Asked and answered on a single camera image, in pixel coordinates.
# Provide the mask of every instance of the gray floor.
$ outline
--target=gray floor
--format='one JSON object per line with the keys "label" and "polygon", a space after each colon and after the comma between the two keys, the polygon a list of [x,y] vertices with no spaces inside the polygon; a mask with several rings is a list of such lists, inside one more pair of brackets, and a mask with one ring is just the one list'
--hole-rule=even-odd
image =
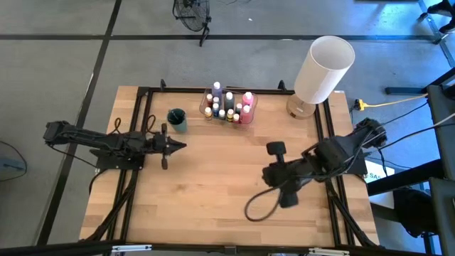
{"label": "gray floor", "polygon": [[[428,23],[416,23],[415,2],[371,1],[211,1],[213,34],[302,35],[431,35]],[[171,15],[172,1],[123,1],[114,34],[191,34]],[[6,0],[0,2],[0,33],[105,32],[113,0]],[[444,25],[444,18],[435,22]],[[62,156],[43,140],[46,122],[74,122],[87,89],[100,41],[0,41],[0,138],[16,146],[29,163],[28,174],[0,183],[0,247],[30,245],[41,221]],[[311,41],[111,41],[97,83],[85,128],[105,131],[119,85],[224,85],[288,87]],[[386,96],[387,86],[421,87],[450,67],[439,46],[426,41],[352,41],[353,67],[337,87],[350,103],[361,98],[375,104],[404,97]],[[455,40],[448,46],[455,50]],[[354,112],[386,121],[422,104]],[[387,126],[390,141],[432,123],[428,107]],[[385,158],[417,166],[439,157],[434,132],[400,142]],[[94,161],[80,147],[77,155]],[[78,238],[85,212],[87,185],[93,170],[73,164],[50,242]],[[382,245],[423,252],[421,239],[411,238],[397,223],[377,219]]]}

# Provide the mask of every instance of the teal cup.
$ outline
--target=teal cup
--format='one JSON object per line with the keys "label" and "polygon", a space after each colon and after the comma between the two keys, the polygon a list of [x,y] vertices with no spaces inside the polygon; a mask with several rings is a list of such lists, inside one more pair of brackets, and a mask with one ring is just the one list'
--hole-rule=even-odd
{"label": "teal cup", "polygon": [[186,132],[186,113],[182,109],[173,109],[168,112],[168,123],[176,132]]}

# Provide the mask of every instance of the fan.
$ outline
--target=fan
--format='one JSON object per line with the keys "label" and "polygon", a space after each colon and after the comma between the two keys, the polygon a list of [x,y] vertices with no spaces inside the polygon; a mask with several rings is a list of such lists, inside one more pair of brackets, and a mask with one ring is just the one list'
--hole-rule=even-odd
{"label": "fan", "polygon": [[199,46],[206,40],[210,29],[208,23],[212,20],[210,17],[209,0],[174,0],[172,14],[176,19],[180,19],[185,27],[191,31],[201,31],[202,36],[199,40]]}

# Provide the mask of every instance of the wooden table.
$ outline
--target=wooden table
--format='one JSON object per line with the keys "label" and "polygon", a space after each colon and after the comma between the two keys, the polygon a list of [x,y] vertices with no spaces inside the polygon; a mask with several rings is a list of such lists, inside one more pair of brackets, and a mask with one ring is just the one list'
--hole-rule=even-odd
{"label": "wooden table", "polygon": [[[128,131],[137,89],[119,87],[108,132],[114,129],[117,117],[122,118],[120,131]],[[298,192],[299,205],[278,208],[266,221],[253,223],[243,214],[247,200],[268,188],[261,178],[262,168],[275,158],[267,154],[266,143],[284,141],[287,148],[285,160],[299,158],[303,150],[318,141],[315,119],[290,117],[285,109],[288,96],[260,95],[255,119],[249,129],[233,129],[205,121],[199,112],[202,96],[177,92],[153,94],[151,113],[157,117],[154,129],[166,121],[169,109],[180,107],[187,113],[188,132],[177,134],[169,126],[169,135],[188,146],[168,159],[168,170],[161,168],[161,156],[146,157],[144,168],[139,172],[127,242],[334,246],[323,183],[312,181]],[[329,103],[335,133],[346,135],[351,132],[344,93],[332,93]],[[322,105],[320,112],[324,135],[327,136]],[[138,129],[142,115],[139,116]],[[91,235],[109,213],[118,177],[118,170],[109,170],[96,180],[81,238]],[[378,243],[365,184],[351,175],[345,175],[344,181],[352,216],[368,237]],[[258,198],[251,205],[250,215],[256,218],[264,215],[276,199],[277,192]],[[119,237],[122,219],[120,213],[116,238]],[[341,239],[346,243],[340,214],[338,222]]]}

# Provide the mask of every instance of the paint bottle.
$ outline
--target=paint bottle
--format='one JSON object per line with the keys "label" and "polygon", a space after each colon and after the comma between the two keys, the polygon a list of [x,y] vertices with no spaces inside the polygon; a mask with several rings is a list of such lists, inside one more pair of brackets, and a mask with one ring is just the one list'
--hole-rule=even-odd
{"label": "paint bottle", "polygon": [[242,111],[242,103],[237,103],[235,106],[235,114],[240,114]]}
{"label": "paint bottle", "polygon": [[220,110],[218,113],[218,118],[224,120],[226,118],[226,111]]}
{"label": "paint bottle", "polygon": [[223,96],[223,89],[221,88],[221,84],[219,82],[215,82],[212,86],[212,95],[213,97],[218,97],[221,99]]}
{"label": "paint bottle", "polygon": [[243,106],[242,112],[240,113],[240,122],[242,124],[249,124],[252,120],[251,107],[246,105]]}
{"label": "paint bottle", "polygon": [[209,107],[206,107],[206,108],[205,108],[204,115],[205,115],[205,119],[206,119],[207,121],[210,121],[210,120],[212,119],[212,109],[209,108]]}
{"label": "paint bottle", "polygon": [[221,106],[220,98],[219,97],[213,97],[213,104],[218,104],[218,107]]}
{"label": "paint bottle", "polygon": [[242,105],[243,106],[246,106],[246,105],[249,105],[250,107],[253,106],[253,94],[251,92],[246,92],[243,96],[242,96]]}
{"label": "paint bottle", "polygon": [[239,114],[234,114],[234,118],[232,118],[235,124],[238,124],[240,122],[240,115]]}
{"label": "paint bottle", "polygon": [[207,94],[206,98],[207,98],[207,107],[212,107],[212,105],[213,105],[213,95],[211,95],[209,93],[209,94]]}
{"label": "paint bottle", "polygon": [[226,120],[228,122],[232,122],[232,120],[234,119],[234,110],[228,110],[227,111],[227,114],[226,114]]}
{"label": "paint bottle", "polygon": [[234,95],[232,92],[226,92],[225,96],[225,110],[234,109]]}
{"label": "paint bottle", "polygon": [[213,117],[218,117],[218,113],[220,112],[220,105],[218,103],[213,103]]}

